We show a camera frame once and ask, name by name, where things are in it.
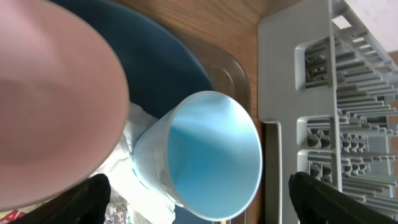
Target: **blue cup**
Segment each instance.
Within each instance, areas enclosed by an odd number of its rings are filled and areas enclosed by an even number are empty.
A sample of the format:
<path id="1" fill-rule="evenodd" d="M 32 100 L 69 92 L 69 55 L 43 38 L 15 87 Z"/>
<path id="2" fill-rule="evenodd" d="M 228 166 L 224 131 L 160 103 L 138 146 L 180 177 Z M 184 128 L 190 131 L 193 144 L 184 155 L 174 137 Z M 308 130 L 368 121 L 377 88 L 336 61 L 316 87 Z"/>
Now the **blue cup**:
<path id="1" fill-rule="evenodd" d="M 210 221 L 234 218 L 254 198 L 262 150 L 256 127 L 229 96 L 202 91 L 148 129 L 133 151 L 142 183 Z"/>

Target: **pink bowl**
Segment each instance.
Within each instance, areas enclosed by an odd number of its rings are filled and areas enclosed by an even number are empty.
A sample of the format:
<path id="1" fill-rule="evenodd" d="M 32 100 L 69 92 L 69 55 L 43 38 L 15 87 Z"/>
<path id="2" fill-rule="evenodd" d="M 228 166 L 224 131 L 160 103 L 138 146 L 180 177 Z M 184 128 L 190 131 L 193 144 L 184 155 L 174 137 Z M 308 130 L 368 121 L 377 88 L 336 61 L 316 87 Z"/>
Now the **pink bowl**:
<path id="1" fill-rule="evenodd" d="M 105 40 L 41 0 L 0 1 L 0 211 L 54 197 L 109 156 L 127 118 Z"/>

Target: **dish rack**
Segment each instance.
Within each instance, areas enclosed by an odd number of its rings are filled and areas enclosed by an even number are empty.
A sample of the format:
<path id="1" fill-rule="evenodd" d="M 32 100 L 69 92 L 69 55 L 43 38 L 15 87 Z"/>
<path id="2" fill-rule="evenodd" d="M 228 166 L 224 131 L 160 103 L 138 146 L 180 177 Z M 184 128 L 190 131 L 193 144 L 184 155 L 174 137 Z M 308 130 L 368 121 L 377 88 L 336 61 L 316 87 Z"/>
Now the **dish rack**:
<path id="1" fill-rule="evenodd" d="M 258 35 L 258 115 L 277 125 L 278 139 L 266 148 L 267 223 L 298 222 L 288 187 L 297 171 L 398 218 L 398 177 L 370 173 L 398 157 L 369 143 L 382 138 L 386 147 L 398 135 L 375 123 L 398 115 L 385 102 L 398 95 L 389 84 L 397 65 L 344 1 L 304 0 L 264 18 Z"/>

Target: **dark blue plate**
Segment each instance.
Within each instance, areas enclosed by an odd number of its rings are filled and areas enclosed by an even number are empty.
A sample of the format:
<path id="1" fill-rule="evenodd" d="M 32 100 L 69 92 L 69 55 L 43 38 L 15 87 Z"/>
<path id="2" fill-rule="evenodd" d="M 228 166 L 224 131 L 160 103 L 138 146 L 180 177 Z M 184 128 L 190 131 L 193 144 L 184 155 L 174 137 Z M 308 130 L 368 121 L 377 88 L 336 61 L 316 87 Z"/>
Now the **dark blue plate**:
<path id="1" fill-rule="evenodd" d="M 184 98 L 214 90 L 199 61 L 170 32 L 142 14 L 103 0 L 51 0 L 94 27 L 118 56 L 130 101 L 161 118 Z"/>

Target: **wooden countertop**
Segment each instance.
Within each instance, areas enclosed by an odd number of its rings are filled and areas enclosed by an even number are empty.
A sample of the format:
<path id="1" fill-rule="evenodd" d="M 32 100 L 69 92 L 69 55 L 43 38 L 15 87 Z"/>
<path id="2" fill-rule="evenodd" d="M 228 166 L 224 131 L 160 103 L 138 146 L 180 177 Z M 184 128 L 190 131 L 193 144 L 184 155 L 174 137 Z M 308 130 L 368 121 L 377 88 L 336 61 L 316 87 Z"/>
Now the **wooden countertop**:
<path id="1" fill-rule="evenodd" d="M 248 76 L 251 86 L 251 116 L 262 136 L 261 122 L 257 118 L 257 23 L 261 18 L 299 0 L 114 1 L 131 7 L 167 27 L 215 44 L 235 57 Z M 263 187 L 260 187 L 247 209 L 247 224 L 264 223 L 263 195 Z"/>

